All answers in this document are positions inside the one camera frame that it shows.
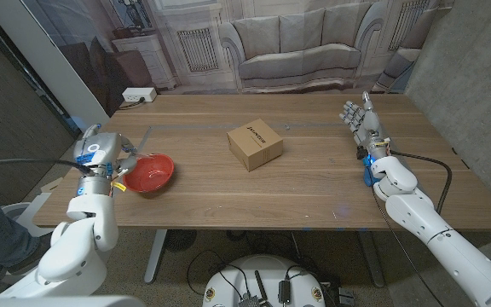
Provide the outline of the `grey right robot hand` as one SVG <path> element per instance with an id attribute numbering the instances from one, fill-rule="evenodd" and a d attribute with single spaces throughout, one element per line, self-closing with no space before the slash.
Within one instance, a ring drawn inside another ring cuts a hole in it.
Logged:
<path id="1" fill-rule="evenodd" d="M 375 150 L 387 149 L 389 139 L 383 138 L 379 132 L 379 118 L 374 111 L 369 94 L 362 93 L 363 107 L 352 101 L 344 104 L 344 111 L 339 118 L 349 127 L 358 146 L 363 146 L 370 154 Z"/>

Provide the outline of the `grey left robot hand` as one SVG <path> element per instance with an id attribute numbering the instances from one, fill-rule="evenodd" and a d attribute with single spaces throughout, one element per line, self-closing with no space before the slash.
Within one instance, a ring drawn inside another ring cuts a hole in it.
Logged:
<path id="1" fill-rule="evenodd" d="M 101 124 L 91 125 L 76 142 L 73 157 L 97 176 L 117 177 L 132 172 L 137 165 L 136 147 L 117 132 L 100 132 Z"/>

